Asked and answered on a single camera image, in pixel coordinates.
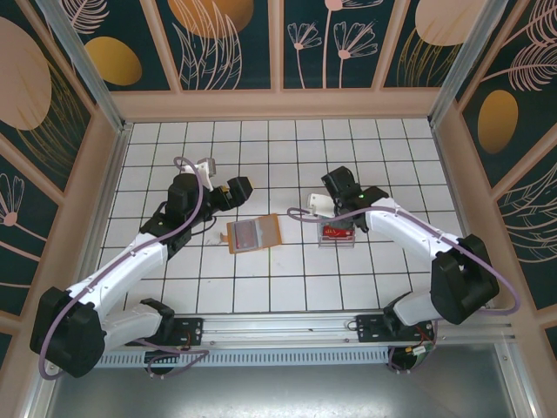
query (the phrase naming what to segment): floor tile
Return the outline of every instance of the floor tile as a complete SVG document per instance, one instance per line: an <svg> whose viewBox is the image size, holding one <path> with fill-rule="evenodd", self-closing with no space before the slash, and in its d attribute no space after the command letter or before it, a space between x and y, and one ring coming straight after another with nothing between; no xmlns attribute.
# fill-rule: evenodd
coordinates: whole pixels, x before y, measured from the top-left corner
<svg viewBox="0 0 557 418"><path fill-rule="evenodd" d="M354 139L379 138L375 119L350 119L350 128Z"/></svg>
<svg viewBox="0 0 557 418"><path fill-rule="evenodd" d="M157 144L153 165L174 165L174 158L182 157L183 153L183 144Z"/></svg>
<svg viewBox="0 0 557 418"><path fill-rule="evenodd" d="M160 124L134 124L130 144L155 144Z"/></svg>
<svg viewBox="0 0 557 418"><path fill-rule="evenodd" d="M409 139L410 151L414 160L439 159L433 139Z"/></svg>
<svg viewBox="0 0 557 418"><path fill-rule="evenodd" d="M372 255L367 243L357 242L354 248L339 248L340 274L373 273Z"/></svg>
<svg viewBox="0 0 557 418"><path fill-rule="evenodd" d="M319 248L317 244L304 245L306 275L338 274L337 252L332 248Z"/></svg>
<svg viewBox="0 0 557 418"><path fill-rule="evenodd" d="M178 315L194 314L198 304L199 280L166 280L163 303Z"/></svg>
<svg viewBox="0 0 557 418"><path fill-rule="evenodd" d="M236 277L269 276L269 250L250 251L236 256Z"/></svg>
<svg viewBox="0 0 557 418"><path fill-rule="evenodd" d="M416 172L421 185L444 185L445 173L439 161L416 161Z"/></svg>
<svg viewBox="0 0 557 418"><path fill-rule="evenodd" d="M271 142L269 144L270 163L297 163L296 141Z"/></svg>
<svg viewBox="0 0 557 418"><path fill-rule="evenodd" d="M351 140L325 141L325 149L330 163L355 161Z"/></svg>
<svg viewBox="0 0 557 418"><path fill-rule="evenodd" d="M240 164L267 163L269 161L267 142L243 142L240 145Z"/></svg>
<svg viewBox="0 0 557 418"><path fill-rule="evenodd" d="M383 151L378 139L354 141L356 161L383 161Z"/></svg>
<svg viewBox="0 0 557 418"><path fill-rule="evenodd" d="M308 311L342 309L339 276L312 276L305 278Z"/></svg>
<svg viewBox="0 0 557 418"><path fill-rule="evenodd" d="M329 119L323 121L325 139L352 139L347 119Z"/></svg>
<svg viewBox="0 0 557 418"><path fill-rule="evenodd" d="M297 120L296 137L298 140L323 139L323 124L321 120Z"/></svg>
<svg viewBox="0 0 557 418"><path fill-rule="evenodd" d="M340 276L345 309L377 309L375 278L372 274Z"/></svg>
<svg viewBox="0 0 557 418"><path fill-rule="evenodd" d="M253 188L269 187L269 165L267 164L241 165L240 176L247 177Z"/></svg>
<svg viewBox="0 0 557 418"><path fill-rule="evenodd" d="M154 144L139 144L128 146L128 152L125 155L124 166L151 166L153 164L153 156L155 155Z"/></svg>
<svg viewBox="0 0 557 418"><path fill-rule="evenodd" d="M201 277L234 277L234 255L228 246L207 246L201 254Z"/></svg>
<svg viewBox="0 0 557 418"><path fill-rule="evenodd" d="M269 140L293 141L296 139L296 124L293 120L270 120Z"/></svg>
<svg viewBox="0 0 557 418"><path fill-rule="evenodd" d="M185 134L186 142L211 142L214 129L213 122L190 122Z"/></svg>
<svg viewBox="0 0 557 418"><path fill-rule="evenodd" d="M230 314L234 279L201 279L199 281L199 314Z"/></svg>
<svg viewBox="0 0 557 418"><path fill-rule="evenodd" d="M183 144L185 142L185 131L187 126L188 124L186 122L160 124L158 143Z"/></svg>
<svg viewBox="0 0 557 418"><path fill-rule="evenodd" d="M304 274L302 246L274 246L271 248L271 276Z"/></svg>
<svg viewBox="0 0 557 418"><path fill-rule="evenodd" d="M166 279L198 278L200 264L201 247L186 246L168 261Z"/></svg>
<svg viewBox="0 0 557 418"><path fill-rule="evenodd" d="M325 163L324 141L299 141L298 161L300 163Z"/></svg>
<svg viewBox="0 0 557 418"><path fill-rule="evenodd" d="M271 277L271 311L305 311L303 277Z"/></svg>
<svg viewBox="0 0 557 418"><path fill-rule="evenodd" d="M453 199L446 185L423 185L421 192L427 211L454 211Z"/></svg>
<svg viewBox="0 0 557 418"><path fill-rule="evenodd" d="M112 218L141 218L147 192L118 192Z"/></svg>
<svg viewBox="0 0 557 418"><path fill-rule="evenodd" d="M410 147L406 139L381 139L385 161L411 161Z"/></svg>
<svg viewBox="0 0 557 418"><path fill-rule="evenodd" d="M236 279L234 312L269 312L269 278Z"/></svg>
<svg viewBox="0 0 557 418"><path fill-rule="evenodd" d="M299 165L300 187L317 187L323 185L321 178L328 173L325 163L307 163Z"/></svg>
<svg viewBox="0 0 557 418"><path fill-rule="evenodd" d="M406 135L409 138L431 138L432 130L425 118L403 119Z"/></svg>
<svg viewBox="0 0 557 418"><path fill-rule="evenodd" d="M151 167L125 167L122 170L122 177L118 190L120 192L147 190Z"/></svg>
<svg viewBox="0 0 557 418"><path fill-rule="evenodd" d="M416 170L411 161L388 161L386 170L389 175L390 185L417 185Z"/></svg>
<svg viewBox="0 0 557 418"><path fill-rule="evenodd" d="M268 139L266 120L242 122L242 141L266 141Z"/></svg>
<svg viewBox="0 0 557 418"><path fill-rule="evenodd" d="M240 140L240 122L215 122L213 141L229 142Z"/></svg>
<svg viewBox="0 0 557 418"><path fill-rule="evenodd" d="M269 166L270 187L298 187L298 165L272 164Z"/></svg>
<svg viewBox="0 0 557 418"><path fill-rule="evenodd" d="M215 142L211 156L216 164L238 164L240 160L239 142Z"/></svg>
<svg viewBox="0 0 557 418"><path fill-rule="evenodd" d="M377 119L377 127L381 139L406 138L401 119Z"/></svg>

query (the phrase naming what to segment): leaf illustration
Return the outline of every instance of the leaf illustration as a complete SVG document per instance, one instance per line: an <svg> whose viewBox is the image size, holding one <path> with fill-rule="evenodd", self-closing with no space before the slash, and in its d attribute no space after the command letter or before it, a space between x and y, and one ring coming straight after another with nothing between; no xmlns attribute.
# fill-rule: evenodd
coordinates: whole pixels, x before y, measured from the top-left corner
<svg viewBox="0 0 557 418"><path fill-rule="evenodd" d="M554 43L557 40L557 0L537 0L526 28L535 44Z"/></svg>
<svg viewBox="0 0 557 418"><path fill-rule="evenodd" d="M215 3L212 14L199 0L191 0L188 5L177 0L175 4L186 27L191 29L183 32L174 24L182 46L179 76L185 88L235 89L242 73L242 51L232 20Z"/></svg>
<svg viewBox="0 0 557 418"><path fill-rule="evenodd" d="M85 35L94 33L109 14L106 0L60 0L60 3L73 29Z"/></svg>
<svg viewBox="0 0 557 418"><path fill-rule="evenodd" d="M500 211L519 260L540 263L557 258L557 164L503 198Z"/></svg>

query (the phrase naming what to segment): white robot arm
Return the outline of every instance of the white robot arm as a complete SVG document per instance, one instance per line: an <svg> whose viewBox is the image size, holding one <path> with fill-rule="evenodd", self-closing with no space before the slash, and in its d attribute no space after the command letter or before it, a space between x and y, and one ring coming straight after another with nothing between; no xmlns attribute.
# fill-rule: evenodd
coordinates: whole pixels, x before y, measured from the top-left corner
<svg viewBox="0 0 557 418"><path fill-rule="evenodd" d="M345 213L376 208L332 225L337 224L340 229L356 226L365 233L369 230L382 233L409 253L432 263L429 289L402 295L384 309L385 322L394 334L403 327L441 318L460 324L499 293L499 285L492 274L439 236L465 247L490 264L487 250L479 238L470 235L462 239L444 233L416 219L377 187L362 191L344 166L328 173L322 180L330 196L310 195L307 206L312 214L332 219Z"/></svg>
<svg viewBox="0 0 557 418"><path fill-rule="evenodd" d="M168 341L174 328L174 311L161 302L142 300L121 313L110 313L110 310L147 273L162 266L183 248L191 239L193 227L211 220L217 211L228 211L243 205L252 194L252 186L246 177L228 180L228 187L214 188L210 181L215 172L213 160L200 161L196 168L201 174L203 191L200 209L191 223L178 230L193 214L199 200L198 180L193 170L186 167L185 172L176 176L169 187L168 200L161 204L140 228L136 238L117 257L65 292L52 287L43 294L31 335L31 350L40 354L51 324L70 302L75 305L52 335L46 359L74 377L88 373L105 351L135 339L151 337L160 345ZM166 238L173 231L179 233ZM147 246L134 250L141 245ZM101 273L100 281L91 287ZM74 298L84 289L87 293L75 302Z"/></svg>

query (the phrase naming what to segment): beige circle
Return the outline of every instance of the beige circle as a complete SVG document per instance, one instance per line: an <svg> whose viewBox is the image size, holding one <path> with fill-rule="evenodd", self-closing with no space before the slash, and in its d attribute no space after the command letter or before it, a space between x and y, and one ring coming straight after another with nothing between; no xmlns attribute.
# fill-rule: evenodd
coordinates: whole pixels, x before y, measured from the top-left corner
<svg viewBox="0 0 557 418"><path fill-rule="evenodd" d="M486 0L420 0L416 31L428 44L452 46L464 43Z"/></svg>
<svg viewBox="0 0 557 418"><path fill-rule="evenodd" d="M49 64L27 32L0 17L0 120L29 131L50 109Z"/></svg>
<svg viewBox="0 0 557 418"><path fill-rule="evenodd" d="M502 151L514 135L519 120L519 106L508 91L492 91L484 100L478 118L481 147L490 154Z"/></svg>

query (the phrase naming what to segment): wire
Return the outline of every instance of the wire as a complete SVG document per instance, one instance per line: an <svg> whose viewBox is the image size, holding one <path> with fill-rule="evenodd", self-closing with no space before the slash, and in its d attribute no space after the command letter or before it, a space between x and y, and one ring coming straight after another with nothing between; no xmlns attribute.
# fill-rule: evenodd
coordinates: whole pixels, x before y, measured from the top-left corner
<svg viewBox="0 0 557 418"><path fill-rule="evenodd" d="M45 379L47 381L54 381L55 379L59 378L61 375L63 375L65 373L64 371L61 371L61 372L56 373L56 374L48 374L46 372L46 352L49 348L50 341L52 340L52 335L54 335L54 332L56 331L58 325L60 324L62 319L65 317L65 315L79 302L79 300L81 298L83 298L91 289L93 289L98 284L98 282L100 280L102 280L109 273L114 271L114 269L116 267L120 266L124 261L126 261L130 257L133 257L136 252L141 251L142 249L146 248L147 246L151 246L151 245L156 244L156 243L158 243L160 241L163 241L165 239L169 239L169 238L173 237L174 235L176 235L178 233L181 233L185 228L187 228L193 222L193 220L196 218L196 216L198 216L199 210L201 209L201 205L203 204L203 181L201 179L201 175L199 174L199 170L196 168L196 166L189 159L184 158L184 157L175 157L174 158L174 165L181 172L184 172L185 171L184 167L181 166L181 164L179 164L178 162L179 163L186 163L193 170L193 173L195 174L195 176L198 180L198 203L196 204L195 208L193 209L193 212L191 213L190 217L184 222L184 224L182 224L181 226L176 228L174 231L170 231L169 233L167 233L167 234L165 234L161 237L157 237L155 239L150 239L150 240L146 241L145 243L143 243L139 246L133 247L128 253L125 253L119 259L114 260L87 287L84 287L84 289L81 292L79 292L60 311L58 316L52 321L52 324L50 325L50 328L49 328L48 332L46 333L46 336L44 337L43 345L41 346L41 352L40 352L40 355L39 355L39 358L38 358L38 371L41 374L41 376L43 377L43 379ZM156 346L156 348L167 351L166 348L161 348L160 346Z"/></svg>
<svg viewBox="0 0 557 418"><path fill-rule="evenodd" d="M294 212L294 211L298 212L298 214L300 216L292 214L292 212ZM388 206L369 206L369 207L365 207L363 209L358 209L357 211L344 213L344 214L339 215L335 218L308 219L308 218L302 218L301 215L310 214L309 211L307 211L305 209L291 207L286 211L286 214L290 218L298 220L300 222L309 222L309 223L312 223L312 224L324 224L324 223L328 223L328 222L336 222L336 221L339 221L339 220L342 220L342 219L352 218L353 216L360 215L361 213L365 213L365 212L389 212L389 213L394 213L395 216L400 216L402 218L408 219L411 222L413 222L414 224L416 224L417 226L421 227L424 231L432 234L432 236L434 238L436 238L438 241L443 242L443 243L451 246L452 248L454 248L455 250L457 250L461 254L466 255L470 260L479 264L480 266L485 268L489 273L491 273L493 276L495 276L509 290L509 292L513 295L514 306L509 308L509 309L480 309L478 311L480 314L493 315L493 316L510 315L510 314L514 314L516 311L518 311L520 309L520 296L518 295L518 293L514 289L513 285L511 285L511 283L505 277L503 277L503 275L501 273L499 273L497 270L495 270L492 266L487 264L484 260L482 260L477 255L470 253L468 250L466 250L466 248L464 248L464 247L460 246L459 244L457 244L455 242L452 242L451 240L445 238L443 236L443 233L438 233L437 231L435 231L435 229L433 229L433 227L431 225L428 225L423 220L421 220L419 218L416 218L415 216L413 216L409 212L401 211L399 208L395 209L393 207L388 207Z"/></svg>
<svg viewBox="0 0 557 418"><path fill-rule="evenodd" d="M217 223L217 217L213 216L212 217L212 224L210 224L209 226L207 226L203 231L199 231L198 233L193 233L191 236L195 237L196 235L201 235L202 233L206 233L207 231L209 231L211 228L213 228L215 226L215 224Z"/></svg>

